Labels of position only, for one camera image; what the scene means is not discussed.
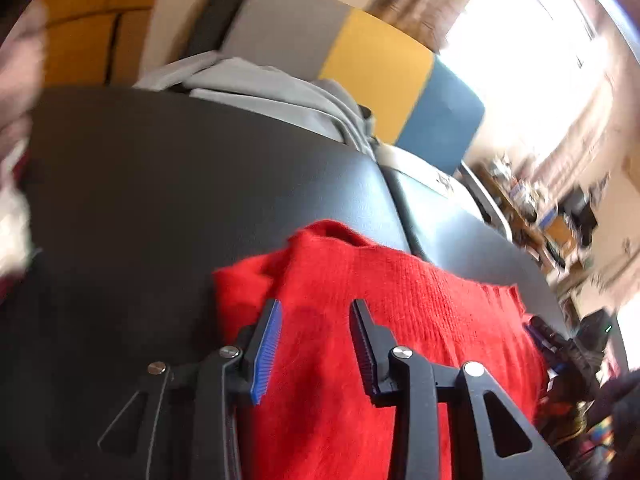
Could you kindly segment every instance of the gray panel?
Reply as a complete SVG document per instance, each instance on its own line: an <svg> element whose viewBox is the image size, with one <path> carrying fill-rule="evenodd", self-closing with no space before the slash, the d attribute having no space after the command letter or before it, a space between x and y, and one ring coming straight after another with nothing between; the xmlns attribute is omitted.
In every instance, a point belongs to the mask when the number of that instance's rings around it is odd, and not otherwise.
<svg viewBox="0 0 640 480"><path fill-rule="evenodd" d="M350 10L337 0L246 0L221 52L310 81Z"/></svg>

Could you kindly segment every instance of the red cloth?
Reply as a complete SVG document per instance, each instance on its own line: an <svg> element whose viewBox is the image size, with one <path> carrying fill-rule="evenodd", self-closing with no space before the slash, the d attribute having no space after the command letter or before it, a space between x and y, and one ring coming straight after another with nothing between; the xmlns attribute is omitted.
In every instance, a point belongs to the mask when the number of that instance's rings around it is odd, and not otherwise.
<svg viewBox="0 0 640 480"><path fill-rule="evenodd" d="M364 394L348 323L355 298L367 301L374 321L399 344L432 362L483 363L529 420L546 384L515 287L462 280L338 222L316 222L286 249L217 270L214 281L226 342L256 321L266 298L282 302L269 390L247 443L255 449L256 478L386 479L394 409L376 409ZM449 430L441 408L447 480Z"/></svg>

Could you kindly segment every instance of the red sweater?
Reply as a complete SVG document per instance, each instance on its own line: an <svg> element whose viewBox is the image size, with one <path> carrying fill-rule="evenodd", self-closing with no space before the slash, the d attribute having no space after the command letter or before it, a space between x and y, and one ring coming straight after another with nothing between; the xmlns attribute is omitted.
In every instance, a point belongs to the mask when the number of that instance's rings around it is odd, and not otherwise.
<svg viewBox="0 0 640 480"><path fill-rule="evenodd" d="M386 479L394 409L374 408L364 393L348 323L355 298L367 301L399 344L428 360L480 361L529 420L546 385L515 287L462 280L338 222L316 222L284 250L217 270L214 281L226 342L255 322L266 298L282 302L269 390L254 413L252 442L243 442L254 450L256 478ZM449 480L440 408L442 479Z"/></svg>

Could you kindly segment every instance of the ribbed knit fabric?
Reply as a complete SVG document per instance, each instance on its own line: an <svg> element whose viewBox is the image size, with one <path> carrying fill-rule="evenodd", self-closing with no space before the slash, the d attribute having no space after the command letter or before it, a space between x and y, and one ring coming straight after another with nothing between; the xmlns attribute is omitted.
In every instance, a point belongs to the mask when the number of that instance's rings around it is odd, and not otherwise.
<svg viewBox="0 0 640 480"><path fill-rule="evenodd" d="M386 479L394 409L376 409L364 394L348 323L355 298L432 362L483 363L529 420L546 384L516 288L462 280L338 222L316 222L286 249L218 270L214 281L226 342L255 322L266 298L283 306L269 390L242 438L254 478ZM449 480L440 408L441 478Z"/></svg>

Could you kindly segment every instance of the metal screw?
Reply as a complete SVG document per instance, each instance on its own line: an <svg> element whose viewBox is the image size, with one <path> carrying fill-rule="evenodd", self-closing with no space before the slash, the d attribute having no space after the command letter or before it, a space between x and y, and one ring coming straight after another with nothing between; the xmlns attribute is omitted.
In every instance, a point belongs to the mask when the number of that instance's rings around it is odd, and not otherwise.
<svg viewBox="0 0 640 480"><path fill-rule="evenodd" d="M238 357L240 354L240 349L235 346L223 346L220 349L220 357L225 359L233 359L234 357Z"/></svg>
<svg viewBox="0 0 640 480"><path fill-rule="evenodd" d="M166 370L166 364L162 361L156 361L155 363L151 363L148 367L146 367L146 371L151 375L160 375L163 374Z"/></svg>
<svg viewBox="0 0 640 480"><path fill-rule="evenodd" d="M484 374L484 367L476 361L469 361L465 364L465 372L472 377L480 377Z"/></svg>
<svg viewBox="0 0 640 480"><path fill-rule="evenodd" d="M407 346L396 346L392 352L398 359L408 359L414 354L414 351Z"/></svg>

